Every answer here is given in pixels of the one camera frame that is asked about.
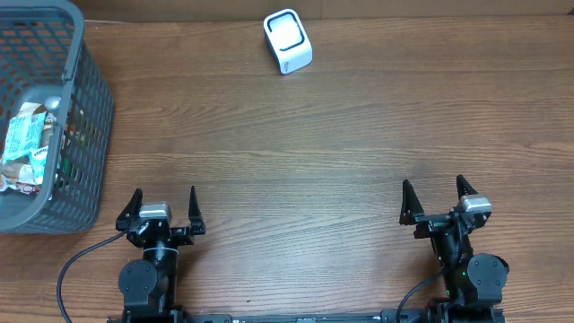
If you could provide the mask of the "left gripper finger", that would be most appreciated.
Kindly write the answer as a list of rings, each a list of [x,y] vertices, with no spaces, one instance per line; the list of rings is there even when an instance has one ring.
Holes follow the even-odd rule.
[[[132,221],[139,217],[142,201],[143,191],[140,188],[137,188],[126,207],[116,219],[117,231],[126,231],[130,228]]]
[[[197,201],[196,188],[190,189],[189,207],[188,207],[189,233],[191,235],[205,235],[206,228],[204,218],[201,214],[200,206]]]

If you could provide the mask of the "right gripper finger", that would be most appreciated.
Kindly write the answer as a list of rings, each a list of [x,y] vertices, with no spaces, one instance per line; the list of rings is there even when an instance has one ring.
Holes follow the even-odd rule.
[[[478,192],[469,184],[462,174],[457,175],[457,195],[458,199],[463,196],[477,195]]]
[[[408,179],[403,181],[402,206],[399,216],[401,225],[414,225],[417,218],[424,216],[422,205],[416,196],[413,185]]]

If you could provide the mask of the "brown snack bag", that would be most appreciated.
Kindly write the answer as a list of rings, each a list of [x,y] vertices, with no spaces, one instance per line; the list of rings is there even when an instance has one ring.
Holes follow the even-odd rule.
[[[22,104],[16,117],[21,118],[41,112],[47,113],[40,143],[40,147],[43,147],[49,145],[50,137],[54,133],[53,125],[57,120],[55,115],[48,111],[43,104],[25,102]],[[1,191],[12,190],[25,195],[38,194],[42,184],[35,184],[29,154],[6,164],[2,163],[3,154],[4,151],[1,156]]]

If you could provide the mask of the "teal snack packet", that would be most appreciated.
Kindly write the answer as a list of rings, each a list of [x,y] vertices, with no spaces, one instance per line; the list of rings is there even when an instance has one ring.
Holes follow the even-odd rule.
[[[46,115],[46,112],[41,112],[10,120],[4,140],[3,164],[20,159],[40,148]]]

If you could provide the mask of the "teal tissue pack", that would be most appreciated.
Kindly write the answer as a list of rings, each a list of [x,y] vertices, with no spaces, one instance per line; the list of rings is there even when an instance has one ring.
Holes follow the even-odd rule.
[[[41,185],[43,182],[47,157],[48,157],[47,145],[31,151],[29,154],[29,161],[32,167],[34,181],[36,185]]]

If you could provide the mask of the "yellow liquid bottle silver cap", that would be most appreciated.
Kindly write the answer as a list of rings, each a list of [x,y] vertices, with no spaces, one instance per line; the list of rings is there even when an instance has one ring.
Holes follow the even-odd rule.
[[[48,111],[54,112],[59,109],[61,103],[61,98],[59,96],[47,97],[44,101],[44,106]]]

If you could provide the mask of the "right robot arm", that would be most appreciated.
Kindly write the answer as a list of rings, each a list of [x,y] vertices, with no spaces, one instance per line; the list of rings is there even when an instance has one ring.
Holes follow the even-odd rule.
[[[509,264],[501,257],[474,253],[470,234],[482,228],[492,213],[492,204],[478,193],[461,174],[457,176],[458,202],[444,214],[426,214],[409,180],[402,184],[399,223],[413,225],[416,239],[428,239],[439,261],[439,271],[417,284],[399,303],[395,321],[401,322],[404,306],[423,287],[441,278],[447,296],[434,298],[417,312],[415,322],[504,322],[503,310],[496,306]]]

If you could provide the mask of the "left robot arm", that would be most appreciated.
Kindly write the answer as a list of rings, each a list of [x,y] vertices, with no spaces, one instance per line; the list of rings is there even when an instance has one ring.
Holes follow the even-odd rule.
[[[173,227],[166,202],[145,203],[138,188],[116,219],[116,229],[143,251],[140,259],[127,263],[118,275],[123,294],[122,322],[189,322],[184,307],[176,303],[178,253],[193,245],[206,228],[196,191],[189,194],[189,225]]]

